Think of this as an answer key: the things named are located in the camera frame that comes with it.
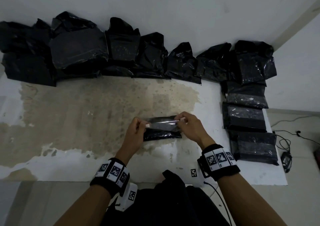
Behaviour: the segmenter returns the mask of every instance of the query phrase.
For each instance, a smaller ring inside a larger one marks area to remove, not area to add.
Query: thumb
[[[143,122],[141,122],[141,123],[139,124],[139,128],[138,128],[137,134],[142,134],[142,135],[143,135],[145,128],[146,128],[146,124],[143,123]]]
[[[177,125],[178,125],[178,127],[182,130],[182,132],[185,130],[185,128],[186,128],[186,123],[185,123],[185,121],[179,121],[178,123],[177,123]]]

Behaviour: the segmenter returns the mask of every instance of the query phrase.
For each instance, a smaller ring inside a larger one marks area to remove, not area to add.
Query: black wristband
[[[205,178],[218,181],[223,176],[232,176],[240,172],[230,151],[219,144],[212,144],[202,151],[198,164]]]
[[[130,174],[125,164],[117,158],[111,158],[101,165],[90,186],[104,187],[113,198],[118,192],[120,195],[124,193],[129,178]]]

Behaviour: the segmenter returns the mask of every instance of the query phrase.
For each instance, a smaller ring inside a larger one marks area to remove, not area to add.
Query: tile floor
[[[271,125],[280,120],[306,116],[304,113],[270,112],[268,115]],[[320,118],[309,117],[294,122],[283,121],[273,129],[292,133],[300,130],[302,136],[320,142],[319,127]],[[254,188],[289,226],[319,225],[320,171],[313,157],[313,151],[319,145],[286,132],[278,134],[292,142],[293,164],[291,171],[286,174],[288,186],[255,185]],[[89,183],[74,182],[0,182],[0,226],[51,226],[88,187]],[[153,187],[154,184],[139,185],[140,189]],[[211,196],[226,217],[226,211],[217,193],[213,193],[210,187],[203,190]]]

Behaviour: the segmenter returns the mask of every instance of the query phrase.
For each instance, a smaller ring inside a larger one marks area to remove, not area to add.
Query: hand
[[[135,117],[130,123],[121,148],[115,155],[115,158],[121,160],[125,165],[128,164],[131,157],[139,150],[143,142],[143,133],[146,131],[148,122]]]
[[[182,112],[174,119],[180,120],[185,118],[184,121],[178,122],[178,127],[186,135],[186,137],[192,141],[195,141],[202,150],[211,144],[214,144],[214,140],[207,134],[201,121],[195,116],[187,112]]]

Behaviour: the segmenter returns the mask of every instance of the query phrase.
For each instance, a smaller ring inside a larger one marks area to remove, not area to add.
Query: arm
[[[125,165],[140,148],[145,127],[146,122],[137,117],[130,123],[122,147],[115,155]],[[111,196],[104,187],[92,185],[72,204],[54,226],[98,226],[106,213],[110,200]]]
[[[187,138],[195,141],[202,150],[215,143],[195,115],[182,112],[175,119],[183,117],[184,121],[178,122],[178,126]],[[286,226],[273,208],[239,173],[220,178],[218,185],[237,225]]]

